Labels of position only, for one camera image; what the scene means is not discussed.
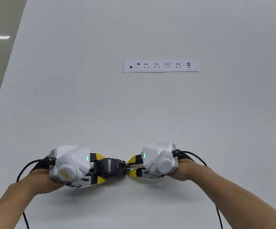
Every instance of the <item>white tabletop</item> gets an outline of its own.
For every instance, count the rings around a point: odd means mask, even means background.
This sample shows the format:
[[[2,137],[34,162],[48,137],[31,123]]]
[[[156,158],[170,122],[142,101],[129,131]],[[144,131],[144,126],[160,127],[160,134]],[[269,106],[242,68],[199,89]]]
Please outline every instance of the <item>white tabletop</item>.
[[[122,72],[139,58],[201,71]],[[0,196],[57,146],[128,160],[159,140],[276,208],[276,2],[29,0],[0,92]],[[168,178],[65,187],[26,213],[31,228],[219,228],[198,187]]]

